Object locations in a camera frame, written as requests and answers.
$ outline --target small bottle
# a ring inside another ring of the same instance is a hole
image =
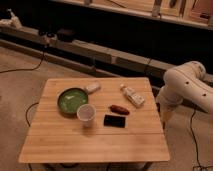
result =
[[[123,84],[121,84],[121,91],[123,92],[124,96],[131,101],[137,108],[141,107],[144,103],[144,98],[136,93],[134,89],[131,87],[127,87]]]
[[[22,28],[22,24],[21,24],[19,18],[12,12],[12,10],[8,9],[7,11],[9,11],[10,15],[11,15],[11,25],[17,29]]]

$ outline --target tabletop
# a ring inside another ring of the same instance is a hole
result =
[[[98,81],[101,89],[89,95],[96,108],[91,128],[77,117],[62,114],[57,99],[64,90]],[[145,103],[135,108],[121,93],[120,85],[132,87]],[[110,105],[127,108],[125,128],[103,125]],[[148,78],[49,79],[23,145],[21,163],[92,163],[168,161],[170,155]]]

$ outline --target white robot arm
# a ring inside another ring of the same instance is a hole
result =
[[[156,97],[162,122],[170,119],[172,111],[183,99],[188,99],[207,113],[213,114],[213,88],[203,82],[205,74],[205,67],[197,61],[187,62],[165,72],[165,86]]]

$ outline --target brown food item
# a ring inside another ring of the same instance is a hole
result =
[[[117,106],[117,105],[111,105],[109,108],[112,112],[115,112],[115,113],[118,113],[121,115],[129,115],[129,111],[124,107]]]

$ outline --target phone screen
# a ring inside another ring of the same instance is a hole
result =
[[[105,115],[104,125],[124,128],[126,118],[122,116]]]

